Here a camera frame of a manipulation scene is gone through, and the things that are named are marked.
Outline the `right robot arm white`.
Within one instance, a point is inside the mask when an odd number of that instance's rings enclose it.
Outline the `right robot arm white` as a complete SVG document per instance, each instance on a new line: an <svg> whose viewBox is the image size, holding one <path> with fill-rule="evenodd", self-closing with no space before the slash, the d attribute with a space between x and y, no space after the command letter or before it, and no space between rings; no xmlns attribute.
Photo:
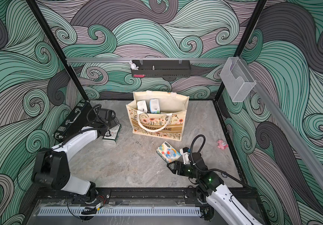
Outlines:
<svg viewBox="0 0 323 225"><path fill-rule="evenodd" d="M214 171L202 171L197 169L194 164L185 165L180 161L168 163L167 167L173 174L196 179L200 202L210 205L229 225L261 224L237 200L223 179Z"/></svg>

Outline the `blue dog tissue pack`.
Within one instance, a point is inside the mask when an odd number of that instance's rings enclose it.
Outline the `blue dog tissue pack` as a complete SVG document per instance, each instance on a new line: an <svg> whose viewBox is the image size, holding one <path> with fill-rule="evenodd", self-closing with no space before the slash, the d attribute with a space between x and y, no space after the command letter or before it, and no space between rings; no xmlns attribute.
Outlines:
<svg viewBox="0 0 323 225"><path fill-rule="evenodd" d="M149 102L150 113L160 114L160 103L157 98L151 99Z"/></svg>

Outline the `elephant print tissue pack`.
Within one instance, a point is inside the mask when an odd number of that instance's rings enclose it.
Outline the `elephant print tissue pack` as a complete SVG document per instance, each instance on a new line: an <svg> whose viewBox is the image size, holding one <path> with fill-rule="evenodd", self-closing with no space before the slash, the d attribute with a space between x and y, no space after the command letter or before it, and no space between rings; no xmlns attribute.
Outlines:
<svg viewBox="0 0 323 225"><path fill-rule="evenodd" d="M163 142L156 150L156 153L166 162L172 163L178 160L182 155L169 143Z"/></svg>

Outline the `floral canvas tote bag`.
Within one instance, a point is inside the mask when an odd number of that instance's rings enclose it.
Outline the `floral canvas tote bag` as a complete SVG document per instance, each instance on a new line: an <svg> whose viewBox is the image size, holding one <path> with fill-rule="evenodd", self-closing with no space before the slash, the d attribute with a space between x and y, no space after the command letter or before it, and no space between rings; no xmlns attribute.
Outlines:
<svg viewBox="0 0 323 225"><path fill-rule="evenodd" d="M138 102L159 101L160 113L143 112ZM189 97L176 92L142 91L133 93L133 101L126 105L132 133L148 137L181 141L185 127Z"/></svg>

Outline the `green tissue pack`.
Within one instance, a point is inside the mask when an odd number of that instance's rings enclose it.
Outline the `green tissue pack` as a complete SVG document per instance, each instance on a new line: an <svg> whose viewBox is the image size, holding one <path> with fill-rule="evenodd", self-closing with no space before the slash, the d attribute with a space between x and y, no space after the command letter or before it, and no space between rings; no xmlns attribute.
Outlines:
<svg viewBox="0 0 323 225"><path fill-rule="evenodd" d="M118 124L113 128L111 128L110 130L108 130L102 139L103 142L109 143L109 144L116 144L121 128L122 128L121 124Z"/></svg>

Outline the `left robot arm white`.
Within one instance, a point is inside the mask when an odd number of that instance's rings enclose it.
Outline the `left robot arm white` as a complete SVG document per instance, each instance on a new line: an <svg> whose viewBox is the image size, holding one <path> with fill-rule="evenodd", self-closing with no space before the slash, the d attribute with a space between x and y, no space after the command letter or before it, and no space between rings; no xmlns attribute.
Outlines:
<svg viewBox="0 0 323 225"><path fill-rule="evenodd" d="M31 175L33 183L52 190L78 194L89 201L97 196L96 184L71 175L69 162L82 148L99 137L110 136L110 129L119 124L115 111L96 105L87 114L95 118L80 131L70 135L60 144L42 148L36 155Z"/></svg>

